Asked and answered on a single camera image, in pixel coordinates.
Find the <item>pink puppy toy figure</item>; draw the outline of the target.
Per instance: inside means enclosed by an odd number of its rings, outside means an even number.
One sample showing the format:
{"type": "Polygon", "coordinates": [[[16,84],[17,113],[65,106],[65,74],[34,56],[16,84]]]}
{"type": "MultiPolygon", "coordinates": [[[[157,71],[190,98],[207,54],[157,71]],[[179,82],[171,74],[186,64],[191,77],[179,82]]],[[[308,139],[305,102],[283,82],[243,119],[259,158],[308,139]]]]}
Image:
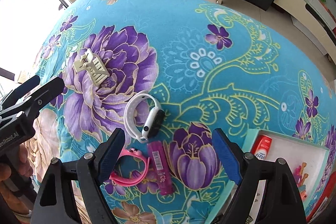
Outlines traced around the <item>pink puppy toy figure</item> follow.
{"type": "Polygon", "coordinates": [[[305,201],[305,199],[307,198],[305,180],[309,177],[309,174],[304,172],[306,166],[306,162],[303,162],[293,172],[293,177],[302,201],[305,201]]]}

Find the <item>cream hair claw clip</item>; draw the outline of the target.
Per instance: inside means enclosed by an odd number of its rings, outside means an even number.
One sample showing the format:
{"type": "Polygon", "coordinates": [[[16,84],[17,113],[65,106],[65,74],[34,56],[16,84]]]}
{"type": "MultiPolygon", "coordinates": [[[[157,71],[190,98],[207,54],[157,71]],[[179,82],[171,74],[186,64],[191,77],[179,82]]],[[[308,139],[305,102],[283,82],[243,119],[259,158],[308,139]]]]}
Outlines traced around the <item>cream hair claw clip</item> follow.
{"type": "Polygon", "coordinates": [[[76,73],[86,71],[96,87],[99,87],[110,76],[100,56],[90,49],[87,49],[80,59],[74,62],[73,67],[76,73]]]}

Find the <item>white smartwatch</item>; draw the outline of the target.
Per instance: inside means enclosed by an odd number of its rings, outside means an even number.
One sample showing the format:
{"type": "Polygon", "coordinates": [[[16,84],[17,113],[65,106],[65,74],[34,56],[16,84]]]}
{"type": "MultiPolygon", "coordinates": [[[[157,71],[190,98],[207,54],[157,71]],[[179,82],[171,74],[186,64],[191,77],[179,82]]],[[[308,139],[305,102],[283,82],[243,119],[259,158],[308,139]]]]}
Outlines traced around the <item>white smartwatch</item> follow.
{"type": "Polygon", "coordinates": [[[147,91],[141,91],[126,104],[123,123],[131,138],[146,143],[157,135],[164,117],[159,101],[147,91]]]}

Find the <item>red plastic stool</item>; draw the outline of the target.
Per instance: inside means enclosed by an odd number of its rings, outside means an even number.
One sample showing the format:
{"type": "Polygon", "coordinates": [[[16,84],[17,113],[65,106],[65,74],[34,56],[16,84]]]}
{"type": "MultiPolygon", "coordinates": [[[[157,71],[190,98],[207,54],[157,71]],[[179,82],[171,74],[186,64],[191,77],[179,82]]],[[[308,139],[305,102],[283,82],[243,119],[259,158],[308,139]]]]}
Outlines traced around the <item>red plastic stool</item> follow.
{"type": "Polygon", "coordinates": [[[335,176],[328,181],[328,183],[327,183],[321,197],[319,198],[315,208],[312,210],[312,212],[307,217],[307,223],[309,223],[314,217],[316,217],[318,215],[318,212],[320,212],[322,210],[323,206],[326,205],[328,199],[330,198],[330,196],[333,192],[334,187],[335,187],[335,176]]]}

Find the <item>red white small bottle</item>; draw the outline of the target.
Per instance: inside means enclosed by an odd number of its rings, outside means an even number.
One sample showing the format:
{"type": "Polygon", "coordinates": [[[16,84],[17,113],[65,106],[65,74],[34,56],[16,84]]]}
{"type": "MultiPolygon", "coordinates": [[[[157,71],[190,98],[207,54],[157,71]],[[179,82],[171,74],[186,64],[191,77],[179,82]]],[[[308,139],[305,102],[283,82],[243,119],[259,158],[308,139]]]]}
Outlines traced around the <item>red white small bottle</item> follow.
{"type": "Polygon", "coordinates": [[[251,153],[259,160],[265,160],[272,144],[272,138],[266,135],[259,135],[251,149],[251,153]]]}

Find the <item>floral blue tablecloth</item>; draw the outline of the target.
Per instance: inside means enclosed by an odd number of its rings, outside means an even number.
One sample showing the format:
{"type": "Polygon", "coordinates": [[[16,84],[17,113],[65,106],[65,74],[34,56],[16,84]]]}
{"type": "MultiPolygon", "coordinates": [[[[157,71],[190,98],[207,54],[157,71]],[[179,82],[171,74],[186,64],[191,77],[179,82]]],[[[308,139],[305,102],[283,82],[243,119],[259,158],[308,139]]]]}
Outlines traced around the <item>floral blue tablecloth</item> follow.
{"type": "Polygon", "coordinates": [[[128,100],[145,90],[165,112],[156,139],[175,191],[161,196],[152,169],[135,186],[105,181],[119,223],[209,222],[231,187],[212,146],[217,127],[240,146],[252,147],[252,129],[293,141],[279,155],[293,153],[293,169],[306,162],[305,213],[315,208],[335,162],[335,94],[287,38],[204,0],[77,0],[50,31],[33,71],[65,87],[26,144],[35,182],[53,157],[77,160],[123,128],[128,100]],[[87,49],[110,74],[99,87],[74,69],[87,49]]]}

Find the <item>cream tv cabinet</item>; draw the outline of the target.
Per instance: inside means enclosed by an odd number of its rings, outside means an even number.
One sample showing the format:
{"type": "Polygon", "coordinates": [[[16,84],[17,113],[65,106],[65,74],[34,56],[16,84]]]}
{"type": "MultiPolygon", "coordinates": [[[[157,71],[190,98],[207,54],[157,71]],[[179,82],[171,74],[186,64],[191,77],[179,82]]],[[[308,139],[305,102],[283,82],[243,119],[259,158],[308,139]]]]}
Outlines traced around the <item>cream tv cabinet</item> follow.
{"type": "Polygon", "coordinates": [[[308,0],[274,0],[274,3],[307,28],[335,63],[335,33],[308,0]]]}

